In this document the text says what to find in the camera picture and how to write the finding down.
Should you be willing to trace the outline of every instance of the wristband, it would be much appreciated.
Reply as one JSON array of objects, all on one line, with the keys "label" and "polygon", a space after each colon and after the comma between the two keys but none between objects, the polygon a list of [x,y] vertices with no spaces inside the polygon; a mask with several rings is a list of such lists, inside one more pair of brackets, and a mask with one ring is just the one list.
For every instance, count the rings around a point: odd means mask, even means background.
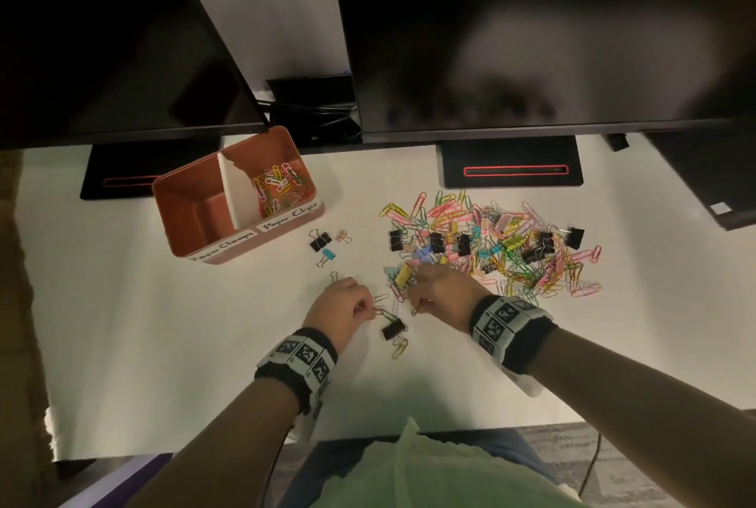
[{"label": "wristband", "polygon": [[271,378],[288,386],[299,401],[299,412],[308,414],[328,386],[328,375],[339,356],[328,337],[306,327],[295,331],[258,364],[255,378]]},{"label": "wristband", "polygon": [[488,295],[472,313],[472,340],[518,375],[527,374],[543,342],[558,328],[547,311],[520,297]]}]

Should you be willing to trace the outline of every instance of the monitor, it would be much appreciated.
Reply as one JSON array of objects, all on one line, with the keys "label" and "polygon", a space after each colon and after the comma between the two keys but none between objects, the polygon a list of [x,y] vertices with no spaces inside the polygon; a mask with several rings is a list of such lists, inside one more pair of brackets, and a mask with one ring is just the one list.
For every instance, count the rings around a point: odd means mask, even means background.
[{"label": "monitor", "polygon": [[756,110],[756,0],[339,0],[366,142],[717,125]]},{"label": "monitor", "polygon": [[0,148],[264,131],[199,0],[2,0]]}]

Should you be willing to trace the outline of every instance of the hand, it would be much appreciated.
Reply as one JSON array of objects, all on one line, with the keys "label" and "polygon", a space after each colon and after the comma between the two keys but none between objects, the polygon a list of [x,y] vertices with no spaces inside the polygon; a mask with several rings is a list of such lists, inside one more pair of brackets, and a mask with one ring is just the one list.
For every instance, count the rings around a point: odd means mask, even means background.
[{"label": "hand", "polygon": [[322,332],[341,354],[357,328],[375,316],[371,292],[353,277],[347,277],[324,289],[307,312],[302,326]]},{"label": "hand", "polygon": [[469,333],[473,309],[491,292],[470,275],[448,265],[423,263],[415,272],[410,303],[418,313],[430,313],[458,331]]}]

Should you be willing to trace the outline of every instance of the brown plastic container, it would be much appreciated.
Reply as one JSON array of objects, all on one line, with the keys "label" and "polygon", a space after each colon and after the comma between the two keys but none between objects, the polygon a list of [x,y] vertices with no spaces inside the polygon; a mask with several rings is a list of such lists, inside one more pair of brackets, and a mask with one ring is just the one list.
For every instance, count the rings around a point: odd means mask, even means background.
[{"label": "brown plastic container", "polygon": [[213,265],[325,212],[283,126],[160,176],[153,191],[173,255]]}]

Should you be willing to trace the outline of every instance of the blue jeans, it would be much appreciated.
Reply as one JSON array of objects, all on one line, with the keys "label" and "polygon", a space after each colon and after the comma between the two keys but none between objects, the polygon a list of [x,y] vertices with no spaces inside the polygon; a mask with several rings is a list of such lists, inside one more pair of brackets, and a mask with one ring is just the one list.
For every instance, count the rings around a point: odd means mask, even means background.
[{"label": "blue jeans", "polygon": [[[426,436],[440,442],[477,446],[492,456],[527,466],[554,484],[560,484],[554,473],[535,454],[515,428],[431,432]],[[329,478],[332,476],[344,478],[352,471],[368,445],[374,441],[396,442],[398,438],[398,436],[386,436],[318,442],[302,468],[294,475],[278,508],[308,508],[320,497],[323,485]]]}]

